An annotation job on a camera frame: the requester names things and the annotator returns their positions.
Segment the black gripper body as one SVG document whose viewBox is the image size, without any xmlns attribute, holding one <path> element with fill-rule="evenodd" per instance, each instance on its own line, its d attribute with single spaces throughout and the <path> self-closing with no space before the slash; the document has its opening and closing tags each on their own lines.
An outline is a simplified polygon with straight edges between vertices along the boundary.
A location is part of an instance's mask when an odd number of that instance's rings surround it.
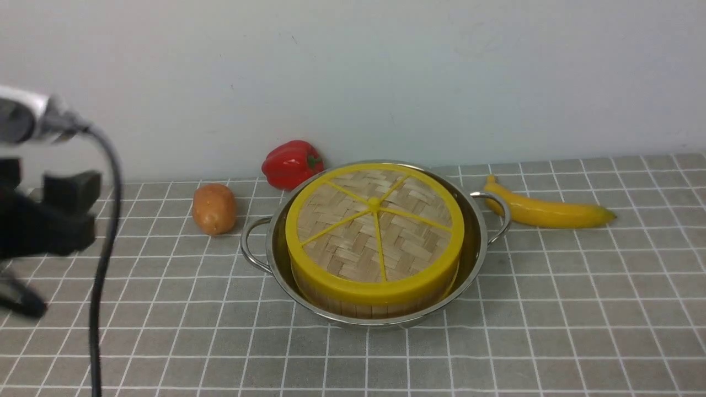
<svg viewBox="0 0 706 397">
<path fill-rule="evenodd" d="M 95 241 L 90 213 L 103 179 L 95 170 L 70 176 L 43 176 L 42 198 L 19 189 L 19 158 L 1 161 L 1 258 L 50 254 L 68 256 Z"/>
</svg>

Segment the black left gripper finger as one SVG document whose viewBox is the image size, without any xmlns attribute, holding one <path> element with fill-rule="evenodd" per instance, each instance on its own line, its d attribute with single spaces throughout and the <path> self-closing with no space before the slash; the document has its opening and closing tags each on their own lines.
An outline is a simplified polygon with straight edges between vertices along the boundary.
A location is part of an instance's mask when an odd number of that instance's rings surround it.
<svg viewBox="0 0 706 397">
<path fill-rule="evenodd" d="M 12 271 L 2 271 L 1 286 L 2 309 L 30 319 L 45 316 L 48 310 L 45 299 L 35 289 L 17 279 Z"/>
</svg>

